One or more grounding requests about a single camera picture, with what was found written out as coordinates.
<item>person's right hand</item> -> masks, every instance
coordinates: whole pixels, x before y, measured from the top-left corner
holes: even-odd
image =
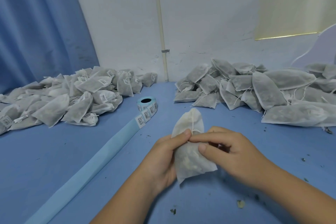
[[[226,128],[212,127],[207,133],[193,135],[190,141],[213,143],[200,144],[199,152],[250,187],[260,189],[276,167],[245,136]]]

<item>white pipe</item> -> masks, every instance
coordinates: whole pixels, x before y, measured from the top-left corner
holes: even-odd
[[[165,38],[163,36],[163,25],[162,25],[162,15],[161,15],[161,4],[160,0],[156,0],[156,10],[157,10],[157,18],[159,19],[159,30],[160,30],[160,41],[161,41],[161,50],[165,51]],[[167,68],[167,58],[166,52],[162,52],[162,59],[163,59],[163,69],[165,74],[165,81],[168,82],[168,68]]]

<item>table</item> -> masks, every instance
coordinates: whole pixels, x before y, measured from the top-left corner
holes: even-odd
[[[72,175],[137,114],[137,99],[154,96],[159,109],[121,151],[49,223],[89,223],[136,169],[157,139],[171,134],[191,103],[174,103],[173,83],[144,88],[124,98],[95,127],[59,123],[0,136],[0,223],[22,224]],[[336,138],[321,128],[262,124],[262,114],[239,107],[229,111],[198,108],[205,129],[226,127],[241,132],[271,161],[336,198]],[[245,200],[243,209],[237,200]],[[146,223],[296,223],[262,193],[236,182],[219,169],[177,183],[150,209]]]

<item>blue table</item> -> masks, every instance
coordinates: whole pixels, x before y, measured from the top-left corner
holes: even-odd
[[[89,223],[136,169],[154,142],[170,134],[191,103],[174,103],[173,83],[158,83],[125,98],[95,127],[59,123],[0,137],[0,223],[22,224],[137,114],[136,101],[154,96],[159,110],[128,144],[49,223]],[[212,125],[241,132],[275,164],[336,198],[336,137],[321,128],[260,123],[247,107],[229,111],[199,108],[205,129]],[[243,209],[237,200],[245,200]],[[170,212],[176,209],[176,215]],[[295,223],[271,199],[236,182],[223,170],[176,183],[153,204],[148,223]]]

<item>fingernail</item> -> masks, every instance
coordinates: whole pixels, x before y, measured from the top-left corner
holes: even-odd
[[[201,143],[201,144],[199,144],[199,146],[198,146],[198,151],[199,151],[200,153],[204,153],[204,152],[205,152],[205,148],[206,148],[206,145],[205,145],[204,143]]]
[[[186,129],[183,133],[188,136],[190,135],[191,132],[190,132],[190,129]]]

